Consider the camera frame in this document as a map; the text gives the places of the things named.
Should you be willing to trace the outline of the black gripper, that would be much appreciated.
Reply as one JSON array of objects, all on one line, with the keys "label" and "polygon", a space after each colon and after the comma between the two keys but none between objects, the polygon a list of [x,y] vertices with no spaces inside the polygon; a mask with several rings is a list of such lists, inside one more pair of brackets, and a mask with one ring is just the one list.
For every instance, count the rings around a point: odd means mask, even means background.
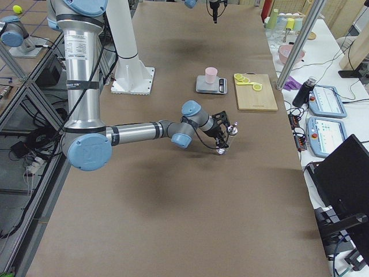
[{"label": "black gripper", "polygon": [[213,11],[212,13],[213,22],[217,24],[217,11],[220,7],[220,1],[219,0],[209,0],[209,5],[210,5],[211,10]]},{"label": "black gripper", "polygon": [[216,149],[228,148],[229,128],[231,126],[227,113],[225,111],[213,114],[211,116],[213,125],[209,129],[209,137],[213,137],[216,140]]}]

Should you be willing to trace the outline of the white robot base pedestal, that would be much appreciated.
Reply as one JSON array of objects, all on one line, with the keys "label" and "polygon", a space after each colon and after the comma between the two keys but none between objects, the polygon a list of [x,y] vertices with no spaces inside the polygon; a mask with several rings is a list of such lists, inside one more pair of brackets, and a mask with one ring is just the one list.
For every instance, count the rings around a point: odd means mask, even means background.
[{"label": "white robot base pedestal", "polygon": [[118,53],[111,92],[149,95],[155,69],[139,58],[128,1],[108,1],[106,14]]}]

